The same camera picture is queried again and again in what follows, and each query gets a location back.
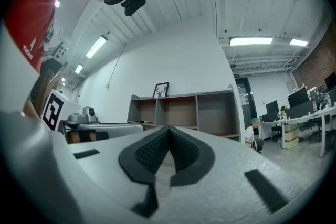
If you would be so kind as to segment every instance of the picture frame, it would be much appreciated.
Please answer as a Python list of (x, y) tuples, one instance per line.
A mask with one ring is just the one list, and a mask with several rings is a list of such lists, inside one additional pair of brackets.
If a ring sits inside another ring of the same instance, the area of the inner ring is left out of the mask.
[(158, 83), (153, 92), (153, 98), (166, 97), (168, 94), (169, 82)]

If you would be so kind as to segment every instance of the red brick wall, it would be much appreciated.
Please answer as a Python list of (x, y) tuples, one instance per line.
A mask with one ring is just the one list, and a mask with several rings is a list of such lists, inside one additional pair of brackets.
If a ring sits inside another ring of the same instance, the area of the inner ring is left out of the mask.
[(307, 89), (327, 86), (324, 79), (336, 72), (336, 22), (333, 21), (320, 43), (307, 59), (293, 72), (298, 86), (304, 83)]

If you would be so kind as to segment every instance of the white wall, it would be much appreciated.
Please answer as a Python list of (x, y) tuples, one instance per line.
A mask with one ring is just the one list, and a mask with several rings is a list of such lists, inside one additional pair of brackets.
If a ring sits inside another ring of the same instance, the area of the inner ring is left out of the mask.
[(79, 85), (79, 86), (77, 86), (77, 88), (74, 91), (72, 91), (71, 100), (73, 100), (73, 102), (75, 102), (75, 103), (78, 100), (78, 95), (79, 95), (79, 91), (81, 90), (81, 87), (82, 87), (82, 85)]
[[(83, 85), (79, 103), (95, 108), (101, 122), (126, 122), (131, 95), (151, 97), (157, 83), (169, 82), (168, 95), (238, 89), (225, 54), (203, 17), (179, 22), (129, 43)], [(243, 111), (238, 105), (240, 128)]]
[(248, 77), (258, 117), (267, 114), (266, 104), (278, 101), (279, 109), (288, 103), (287, 96), (296, 87), (292, 76), (287, 73)]
[(71, 99), (72, 100), (72, 91), (70, 91), (70, 89), (66, 86), (63, 86), (63, 85), (57, 85), (57, 88), (56, 88), (56, 91), (60, 92), (62, 91), (62, 94), (64, 96), (66, 96), (67, 98)]

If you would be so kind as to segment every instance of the doorway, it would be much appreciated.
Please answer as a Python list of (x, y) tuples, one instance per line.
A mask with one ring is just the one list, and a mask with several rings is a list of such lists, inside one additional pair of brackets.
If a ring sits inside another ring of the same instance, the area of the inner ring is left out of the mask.
[(243, 108), (245, 129), (251, 125), (251, 120), (257, 118), (253, 94), (247, 78), (236, 79), (241, 107)]

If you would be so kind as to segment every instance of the black strip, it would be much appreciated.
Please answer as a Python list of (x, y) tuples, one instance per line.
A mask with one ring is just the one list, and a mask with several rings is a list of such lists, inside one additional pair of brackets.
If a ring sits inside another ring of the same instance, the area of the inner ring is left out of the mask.
[(200, 181), (214, 166), (212, 148), (175, 127), (170, 127), (169, 150), (173, 155), (176, 174), (171, 186), (185, 186)]
[(81, 159), (81, 158), (89, 157), (92, 155), (96, 155), (98, 153), (100, 153), (98, 150), (89, 150), (89, 151), (74, 153), (74, 156), (76, 159)]
[(288, 203), (277, 188), (258, 170), (246, 172), (245, 176), (272, 214)]
[(155, 170), (159, 169), (162, 164), (168, 152), (168, 147), (166, 147), (165, 152), (160, 153), (161, 159), (159, 160), (157, 156), (150, 155), (150, 144), (152, 146), (158, 144), (160, 137), (165, 136), (168, 131), (168, 127), (163, 127), (155, 133), (124, 148), (119, 154), (119, 164), (130, 180), (148, 185), (155, 183)]
[(137, 204), (132, 208), (134, 213), (146, 218), (150, 217), (159, 208), (158, 198), (154, 186), (149, 186), (143, 203)]

